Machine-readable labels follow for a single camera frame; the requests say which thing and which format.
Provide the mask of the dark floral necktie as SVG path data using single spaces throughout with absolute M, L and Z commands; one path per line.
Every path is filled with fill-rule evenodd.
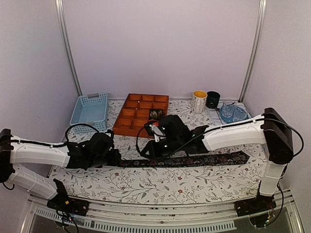
M 223 154 L 206 154 L 198 156 L 164 158 L 158 160 L 120 160 L 119 167 L 146 168 L 146 167 L 198 167 L 198 166 L 230 166 L 244 165 L 250 156 L 243 151 Z

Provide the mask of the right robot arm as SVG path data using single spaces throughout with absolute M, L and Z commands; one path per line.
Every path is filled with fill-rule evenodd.
M 294 152 L 293 147 L 293 133 L 297 136 L 300 133 L 273 108 L 266 108 L 263 114 L 253 118 L 218 126 L 203 125 L 193 130 L 177 115 L 168 115 L 158 123 L 146 123 L 144 128 L 153 140 L 138 153 L 149 160 L 167 159 L 179 151 L 203 154 L 243 144 L 265 145 L 268 162 L 260 181 L 259 195 L 251 202 L 256 212 L 270 204 L 285 167 L 301 153 L 301 150 Z

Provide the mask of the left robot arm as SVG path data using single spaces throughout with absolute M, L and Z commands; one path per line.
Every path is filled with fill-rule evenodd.
M 45 143 L 25 140 L 11 134 L 10 129 L 0 133 L 0 181 L 26 189 L 54 204 L 62 211 L 72 207 L 72 200 L 63 183 L 33 171 L 34 165 L 57 166 L 87 170 L 92 167 L 117 166 L 121 154 L 114 148 L 113 132 L 95 133 L 84 142 Z

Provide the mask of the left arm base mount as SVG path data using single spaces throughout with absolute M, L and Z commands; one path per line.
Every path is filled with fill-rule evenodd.
M 71 215 L 86 216 L 89 208 L 89 201 L 72 198 L 68 193 L 63 183 L 57 179 L 53 179 L 56 184 L 56 196 L 47 202 L 47 207 L 64 211 Z

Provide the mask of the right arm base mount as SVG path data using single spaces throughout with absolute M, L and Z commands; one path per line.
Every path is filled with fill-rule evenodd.
M 234 202 L 234 209 L 238 216 L 252 215 L 276 208 L 274 195 L 263 196 L 258 194 L 254 198 Z

